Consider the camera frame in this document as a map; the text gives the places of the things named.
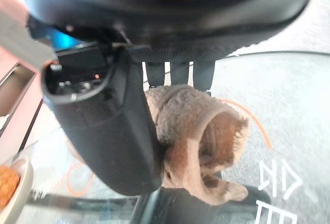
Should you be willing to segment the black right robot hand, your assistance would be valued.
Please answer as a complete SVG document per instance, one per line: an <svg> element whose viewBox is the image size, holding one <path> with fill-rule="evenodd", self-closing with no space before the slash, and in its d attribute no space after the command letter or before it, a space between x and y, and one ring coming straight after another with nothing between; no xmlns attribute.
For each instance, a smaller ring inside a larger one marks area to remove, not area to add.
<svg viewBox="0 0 330 224"><path fill-rule="evenodd" d="M142 63L216 61L280 32L309 0L24 0L55 58L44 100L85 163L126 196L161 185Z"/></svg>

